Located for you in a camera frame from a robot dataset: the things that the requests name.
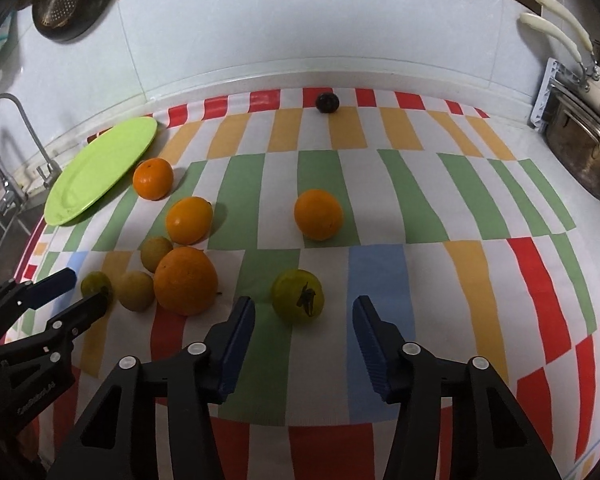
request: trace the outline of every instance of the metal faucet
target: metal faucet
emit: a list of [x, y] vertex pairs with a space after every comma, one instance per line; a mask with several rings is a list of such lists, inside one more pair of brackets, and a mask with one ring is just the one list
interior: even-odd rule
[[[44, 166], [39, 166], [37, 168], [37, 170], [38, 170], [38, 174], [42, 177], [45, 188], [50, 189], [53, 186], [53, 184], [56, 182], [56, 180], [58, 179], [60, 174], [62, 173], [62, 170], [60, 169], [59, 164], [56, 161], [54, 161], [52, 158], [49, 157], [44, 146], [40, 142], [40, 139], [38, 138], [35, 131], [33, 130], [33, 127], [31, 126], [31, 123], [29, 122], [29, 118], [27, 117], [26, 113], [24, 112], [24, 110], [22, 108], [22, 104], [17, 99], [17, 97], [12, 94], [3, 93], [3, 94], [0, 94], [0, 99], [8, 99], [8, 100], [12, 101], [18, 107], [18, 111], [20, 112], [20, 117], [22, 118], [22, 121], [25, 123], [25, 126], [27, 127], [27, 130], [29, 131], [29, 133], [31, 135], [31, 138], [36, 143], [36, 146], [38, 147], [38, 149], [40, 150], [40, 153], [42, 153], [42, 156], [44, 157], [44, 159], [46, 161], [46, 168], [48, 170], [48, 175], [45, 175], [45, 172], [43, 169]], [[6, 170], [6, 168], [4, 167], [4, 164], [2, 163], [1, 160], [0, 160], [0, 180], [2, 181], [2, 186], [4, 187], [4, 195], [0, 199], [0, 216], [2, 216], [7, 211], [7, 209], [9, 209], [11, 207], [11, 205], [15, 204], [15, 206], [17, 208], [22, 208], [22, 206], [27, 201], [28, 196], [22, 190], [22, 188], [18, 185], [18, 183], [14, 179], [13, 175], [11, 175]]]

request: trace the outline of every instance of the cream-colored handle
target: cream-colored handle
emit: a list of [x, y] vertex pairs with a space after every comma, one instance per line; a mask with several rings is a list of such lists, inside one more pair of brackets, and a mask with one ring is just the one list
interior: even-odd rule
[[524, 23], [525, 25], [528, 25], [531, 28], [534, 28], [535, 30], [544, 32], [549, 36], [553, 36], [556, 40], [560, 41], [567, 48], [569, 54], [573, 56], [573, 59], [575, 59], [577, 63], [582, 64], [582, 55], [578, 51], [577, 45], [573, 43], [573, 40], [571, 40], [563, 31], [561, 31], [553, 23], [529, 12], [523, 12], [522, 14], [520, 14], [520, 22]]
[[546, 7], [551, 12], [554, 12], [562, 19], [564, 19], [573, 30], [578, 33], [580, 37], [580, 41], [583, 43], [584, 48], [587, 49], [587, 52], [593, 54], [593, 43], [591, 43], [591, 38], [589, 37], [589, 33], [585, 30], [582, 24], [577, 20], [577, 18], [571, 13], [567, 7], [561, 4], [558, 0], [535, 0], [543, 7]]

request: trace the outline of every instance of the orange fruit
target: orange fruit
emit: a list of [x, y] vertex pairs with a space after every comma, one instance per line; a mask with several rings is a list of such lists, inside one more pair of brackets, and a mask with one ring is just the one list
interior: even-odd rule
[[310, 189], [302, 193], [296, 200], [294, 218], [302, 234], [318, 242], [331, 238], [344, 223], [340, 203], [323, 189]]
[[154, 292], [158, 303], [166, 310], [193, 316], [214, 304], [218, 275], [203, 251], [176, 247], [155, 269]]
[[209, 202], [199, 196], [188, 196], [169, 209], [165, 222], [172, 241], [190, 245], [205, 237], [213, 218], [214, 210]]
[[146, 200], [160, 200], [173, 186], [173, 169], [163, 158], [150, 158], [134, 171], [134, 189]]

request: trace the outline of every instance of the plate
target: plate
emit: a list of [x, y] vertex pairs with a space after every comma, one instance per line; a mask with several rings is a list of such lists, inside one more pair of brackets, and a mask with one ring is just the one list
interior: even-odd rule
[[154, 118], [137, 117], [117, 124], [88, 144], [51, 188], [45, 222], [66, 224], [96, 203], [142, 156], [157, 127]]

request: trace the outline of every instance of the metal rivet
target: metal rivet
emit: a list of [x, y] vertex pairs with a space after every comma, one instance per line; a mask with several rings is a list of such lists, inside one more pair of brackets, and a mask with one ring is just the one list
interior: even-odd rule
[[489, 362], [484, 357], [474, 357], [471, 362], [478, 370], [486, 370], [489, 368]]
[[191, 343], [187, 348], [187, 352], [191, 355], [200, 355], [206, 351], [206, 345], [204, 343]]
[[416, 343], [405, 343], [402, 345], [402, 351], [407, 355], [418, 355], [422, 348]]
[[134, 366], [136, 366], [136, 363], [136, 358], [128, 355], [120, 359], [118, 366], [123, 370], [129, 370], [129, 368], [133, 368]]

